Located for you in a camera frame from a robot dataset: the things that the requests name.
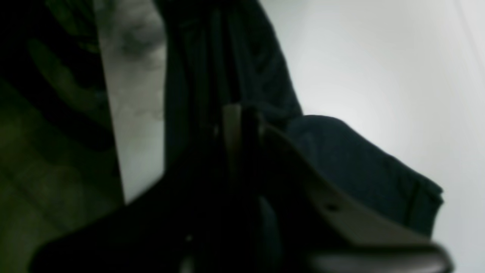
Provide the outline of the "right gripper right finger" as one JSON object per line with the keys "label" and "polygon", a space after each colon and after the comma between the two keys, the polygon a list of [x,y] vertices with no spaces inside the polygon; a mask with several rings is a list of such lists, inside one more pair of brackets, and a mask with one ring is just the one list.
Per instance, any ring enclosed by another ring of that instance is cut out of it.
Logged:
{"label": "right gripper right finger", "polygon": [[354,201],[277,128],[258,122],[262,192],[274,209],[283,273],[450,273],[440,245]]}

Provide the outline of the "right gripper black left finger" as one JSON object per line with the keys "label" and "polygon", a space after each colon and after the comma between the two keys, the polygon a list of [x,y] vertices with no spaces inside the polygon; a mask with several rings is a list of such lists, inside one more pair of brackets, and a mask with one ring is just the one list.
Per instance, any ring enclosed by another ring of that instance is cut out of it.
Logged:
{"label": "right gripper black left finger", "polygon": [[226,154],[240,146],[241,106],[222,108],[161,180],[130,204],[42,246],[32,273],[177,273],[187,237],[223,192]]}

